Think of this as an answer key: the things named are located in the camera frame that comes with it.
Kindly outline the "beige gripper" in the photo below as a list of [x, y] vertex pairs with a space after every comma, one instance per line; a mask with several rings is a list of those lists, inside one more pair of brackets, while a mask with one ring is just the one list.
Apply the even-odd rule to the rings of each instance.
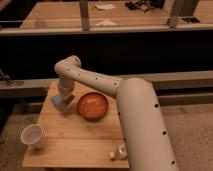
[[58, 81], [58, 91], [63, 100], [67, 100], [71, 96], [74, 89], [74, 81], [65, 77], [60, 77]]

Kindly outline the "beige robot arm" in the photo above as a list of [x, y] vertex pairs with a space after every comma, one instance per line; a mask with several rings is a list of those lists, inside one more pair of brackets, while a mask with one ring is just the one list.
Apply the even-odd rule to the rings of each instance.
[[61, 100], [80, 82], [116, 99], [130, 171], [179, 171], [153, 85], [142, 78], [123, 79], [81, 68], [72, 55], [54, 66]]

